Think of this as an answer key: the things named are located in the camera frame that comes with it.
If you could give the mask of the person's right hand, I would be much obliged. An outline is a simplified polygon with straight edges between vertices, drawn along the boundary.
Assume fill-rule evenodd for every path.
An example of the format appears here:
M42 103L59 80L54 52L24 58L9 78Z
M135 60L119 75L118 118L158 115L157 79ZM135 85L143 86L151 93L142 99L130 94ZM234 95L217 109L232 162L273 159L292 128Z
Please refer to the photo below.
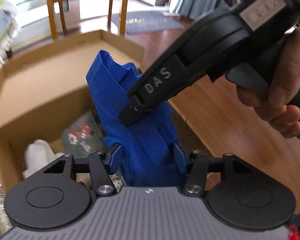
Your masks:
M252 107L257 116L266 121L285 138L300 134L300 108L288 105L300 89L300 27L289 36L282 51L270 87L269 97L261 99L255 92L236 87L239 100Z

